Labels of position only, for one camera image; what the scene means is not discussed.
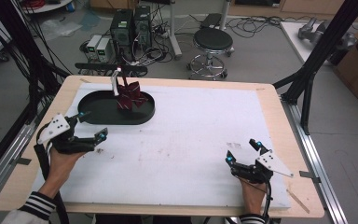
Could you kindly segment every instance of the white paper sheet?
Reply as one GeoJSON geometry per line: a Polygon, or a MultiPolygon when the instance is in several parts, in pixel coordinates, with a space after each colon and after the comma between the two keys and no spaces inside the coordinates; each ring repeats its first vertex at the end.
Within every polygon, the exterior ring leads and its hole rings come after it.
{"type": "MultiPolygon", "coordinates": [[[[111,85],[85,83],[80,100],[111,85]]],[[[79,159],[62,187],[66,202],[242,206],[241,184],[225,162],[255,164],[250,138],[272,148],[255,91],[142,86],[156,102],[154,117],[141,125],[79,123],[76,136],[92,137],[107,127],[107,140],[79,159]]],[[[43,183],[38,175],[33,188],[43,183]]],[[[271,207],[290,207],[282,177],[271,180],[271,207]]]]}

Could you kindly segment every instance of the black cable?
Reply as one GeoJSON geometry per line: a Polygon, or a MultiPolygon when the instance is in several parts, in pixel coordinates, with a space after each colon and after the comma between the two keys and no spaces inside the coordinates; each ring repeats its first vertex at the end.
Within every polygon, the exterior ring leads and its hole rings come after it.
{"type": "Polygon", "coordinates": [[[202,21],[197,20],[197,18],[195,18],[194,16],[192,16],[192,15],[188,15],[188,16],[191,17],[191,18],[193,18],[195,21],[197,21],[197,22],[199,22],[199,23],[202,23],[202,21]]]}
{"type": "Polygon", "coordinates": [[[209,219],[211,219],[211,218],[210,218],[210,217],[206,217],[206,218],[204,219],[204,221],[202,222],[202,224],[208,224],[209,219]]]}

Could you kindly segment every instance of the round stool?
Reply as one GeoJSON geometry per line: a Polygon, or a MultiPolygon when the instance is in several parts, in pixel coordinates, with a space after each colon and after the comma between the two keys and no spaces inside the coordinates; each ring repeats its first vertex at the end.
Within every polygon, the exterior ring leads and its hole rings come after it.
{"type": "Polygon", "coordinates": [[[206,54],[197,55],[187,64],[187,69],[192,71],[189,78],[191,79],[194,74],[212,77],[213,80],[217,76],[227,77],[225,64],[213,55],[226,53],[227,56],[230,56],[229,50],[233,43],[231,36],[221,30],[204,28],[194,34],[193,42],[198,49],[206,54]]]}

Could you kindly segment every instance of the black tray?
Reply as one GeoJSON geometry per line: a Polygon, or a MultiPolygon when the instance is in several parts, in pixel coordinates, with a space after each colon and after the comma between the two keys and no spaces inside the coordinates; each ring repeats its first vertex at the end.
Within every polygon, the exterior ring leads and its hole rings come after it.
{"type": "Polygon", "coordinates": [[[147,98],[140,107],[132,104],[132,111],[117,109],[117,98],[112,91],[94,91],[81,99],[77,110],[79,113],[90,112],[85,120],[89,124],[136,125],[150,120],[155,113],[155,101],[146,92],[147,98]]]}

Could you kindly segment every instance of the black and white striped sleeve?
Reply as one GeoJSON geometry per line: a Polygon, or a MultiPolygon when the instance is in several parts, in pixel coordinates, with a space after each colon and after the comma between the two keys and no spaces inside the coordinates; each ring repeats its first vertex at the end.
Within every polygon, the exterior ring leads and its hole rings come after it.
{"type": "Polygon", "coordinates": [[[19,210],[48,220],[55,207],[54,201],[48,196],[38,192],[32,192],[25,205],[19,210]]]}
{"type": "Polygon", "coordinates": [[[241,224],[265,224],[266,221],[260,215],[247,214],[240,216],[241,224]]]}

